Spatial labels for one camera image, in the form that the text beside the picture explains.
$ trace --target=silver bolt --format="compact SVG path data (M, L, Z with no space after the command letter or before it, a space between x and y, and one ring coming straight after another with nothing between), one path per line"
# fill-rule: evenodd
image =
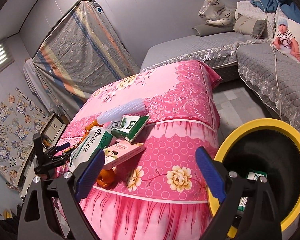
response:
M266 183L268 180L267 180L266 177L260 176L260 181L263 182L263 183Z
M40 177L39 176L35 176L34 178L33 178L33 182L34 183L38 183L40 181Z
M238 174L235 171L230 171L229 176L230 176L230 178L236 178L236 177L238 177Z
M70 171L67 171L66 173L63 174L63 177L65 179L69 179L69 178L71 178L71 176L72 176L72 173Z

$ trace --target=white tiger plush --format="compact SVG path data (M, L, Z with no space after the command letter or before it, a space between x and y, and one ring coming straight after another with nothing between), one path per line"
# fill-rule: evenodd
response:
M208 24L226 26L234 22L235 8L228 8L221 0L204 0L199 16Z

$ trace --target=lace trim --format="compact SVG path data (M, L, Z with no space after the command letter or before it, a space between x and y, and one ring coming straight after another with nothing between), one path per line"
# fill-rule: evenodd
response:
M207 60L211 60L214 58L227 57L227 56L235 54L237 51L237 48L239 46L242 46L245 44L260 44L260 43L270 43L270 42L271 42L271 39L269 39L269 38L260 39L260 40L253 39L253 40L249 40L246 42L236 41L234 44L226 45L223 47L199 50L199 51L187 53L187 54L184 54L184 55L181 55L178 57L174 57L174 58L165 60L163 62L157 63L155 65L146 67L143 70L141 70L140 73L154 69L156 67L161 67L161 66L165 66L165 65L168 65L171 63L176 63L176 62L185 61L185 60L200 60L202 62L205 62Z
M246 66L238 62L238 71L242 80L247 86L254 90L252 86L257 86L259 91L255 91L258 95L262 94L269 98L270 101L275 103L276 108L266 104L271 109L280 115L279 111L279 93L277 86L270 84L264 77L249 70ZM296 107L286 98L285 95L280 93L281 96L281 113L289 119L290 125L300 133L300 113Z

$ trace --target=yellow bucket rim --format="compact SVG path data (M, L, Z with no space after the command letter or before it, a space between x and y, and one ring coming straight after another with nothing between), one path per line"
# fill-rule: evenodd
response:
M283 135L287 136L298 148L300 152L300 133L294 129L291 125L271 118L262 118L256 119L250 122L247 122L237 129L235 129L222 143L220 146L214 160L223 162L226 154L228 153L229 149L243 136L252 133L258 130L275 130L277 132L282 133ZM210 211L213 216L215 216L220 204L217 198L212 196L210 189L208 190L208 200L209 200L209 207ZM291 212L286 216L284 220L281 221L281 231L283 232L292 222L297 218L300 213L300 196L297 200L297 203L291 210ZM235 234L237 233L237 229L233 226L228 231L228 236L230 238L234 238Z

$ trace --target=yellow trash can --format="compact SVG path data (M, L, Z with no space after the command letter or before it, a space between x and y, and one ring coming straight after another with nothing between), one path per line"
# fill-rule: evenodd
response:
M245 177L247 169L267 172L267 180L279 209L282 232L300 213L300 134L289 124L263 118L234 130L220 146L214 160L228 171ZM220 206L209 190L209 206L214 216ZM237 229L232 226L228 236Z

